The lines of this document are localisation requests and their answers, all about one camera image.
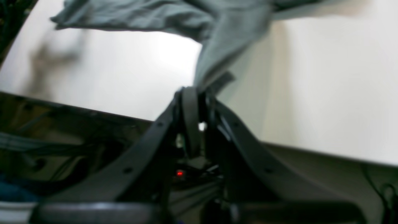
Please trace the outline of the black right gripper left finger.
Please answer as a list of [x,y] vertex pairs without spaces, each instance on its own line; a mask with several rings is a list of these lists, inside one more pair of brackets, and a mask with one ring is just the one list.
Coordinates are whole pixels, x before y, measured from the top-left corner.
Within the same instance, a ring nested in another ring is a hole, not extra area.
[[173,223],[168,196],[182,156],[200,156],[199,94],[185,87],[139,141],[84,181],[39,203],[31,224]]

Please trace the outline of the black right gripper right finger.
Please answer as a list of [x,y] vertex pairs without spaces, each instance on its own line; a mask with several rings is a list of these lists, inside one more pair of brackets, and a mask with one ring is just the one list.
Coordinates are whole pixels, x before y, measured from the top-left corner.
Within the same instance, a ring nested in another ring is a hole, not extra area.
[[353,202],[284,164],[213,95],[202,95],[206,154],[219,164],[231,224],[365,224]]

